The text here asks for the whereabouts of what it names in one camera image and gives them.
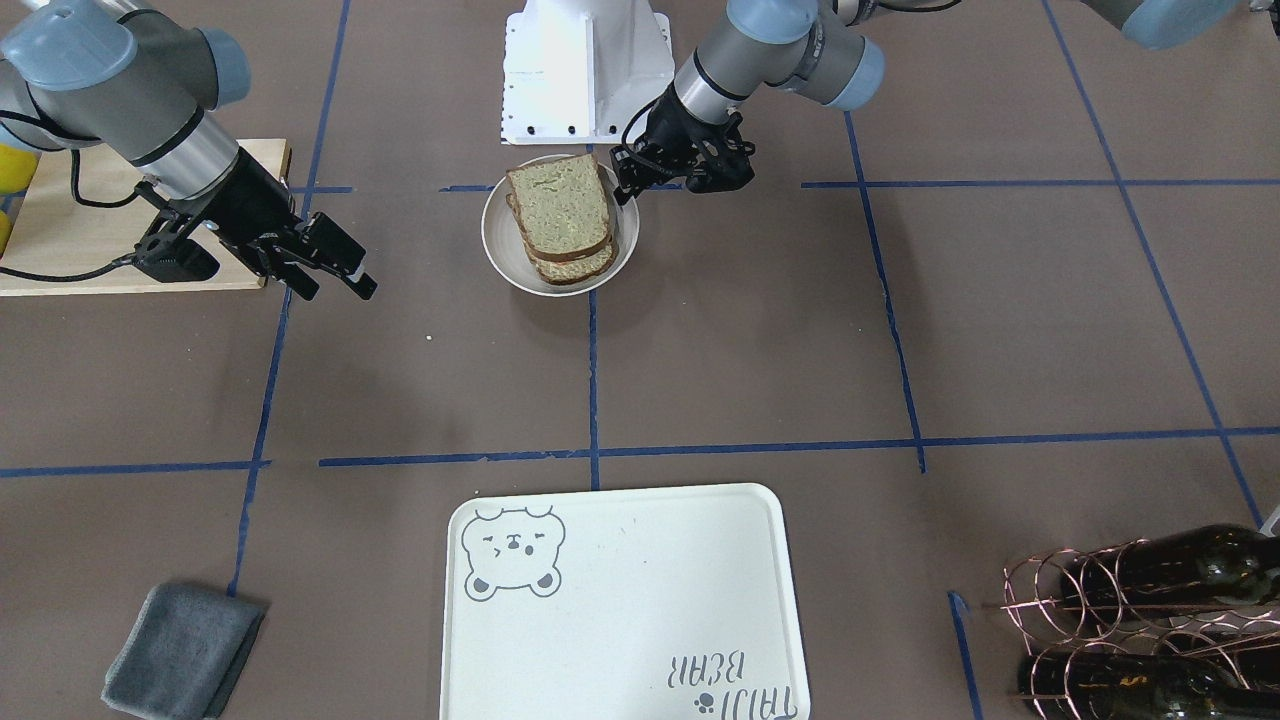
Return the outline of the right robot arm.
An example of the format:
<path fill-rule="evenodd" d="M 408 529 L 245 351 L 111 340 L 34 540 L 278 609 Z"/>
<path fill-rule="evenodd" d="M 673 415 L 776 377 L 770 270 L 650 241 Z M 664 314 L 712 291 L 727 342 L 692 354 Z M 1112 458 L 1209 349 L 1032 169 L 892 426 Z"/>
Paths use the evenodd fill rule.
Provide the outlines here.
<path fill-rule="evenodd" d="M 251 88 L 248 59 L 216 28 L 186 28 L 146 1 L 31 3 L 3 38 L 3 142 L 20 151 L 111 149 L 140 173 L 131 192 L 155 208 L 133 266 L 160 283 L 211 279 L 219 261 L 192 234 L 207 228 L 256 277 L 311 300 L 310 270 L 361 299 L 376 282 L 365 249 L 324 213 L 300 217 L 279 172 L 215 119 Z"/>

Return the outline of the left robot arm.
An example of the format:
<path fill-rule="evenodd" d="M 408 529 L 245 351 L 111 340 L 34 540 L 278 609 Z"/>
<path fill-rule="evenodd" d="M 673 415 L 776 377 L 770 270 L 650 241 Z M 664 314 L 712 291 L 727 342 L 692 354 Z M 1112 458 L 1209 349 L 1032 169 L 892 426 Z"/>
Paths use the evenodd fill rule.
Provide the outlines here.
<path fill-rule="evenodd" d="M 641 108 L 611 150 L 618 202 L 666 184 L 692 193 L 745 187 L 755 145 L 742 106 L 758 94 L 799 99 L 847 127 L 859 143 L 899 146 L 899 160 L 954 165 L 975 178 L 979 155 L 1006 150 L 1048 161 L 1024 181 L 1078 163 L 1080 119 L 1066 106 L 1073 70 L 1050 69 L 1060 20 L 1082 17 L 1128 54 L 1196 41 L 1243 12 L 1240 1 L 728 1 L 662 95 Z"/>

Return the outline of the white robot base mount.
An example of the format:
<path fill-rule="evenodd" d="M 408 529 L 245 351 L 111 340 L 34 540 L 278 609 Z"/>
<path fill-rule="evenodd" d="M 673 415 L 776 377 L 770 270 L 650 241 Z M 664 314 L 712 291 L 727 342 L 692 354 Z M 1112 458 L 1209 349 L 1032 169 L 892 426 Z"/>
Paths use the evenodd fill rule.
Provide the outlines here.
<path fill-rule="evenodd" d="M 675 77 L 669 18 L 648 1 L 527 1 L 504 41 L 506 145 L 617 145 Z"/>

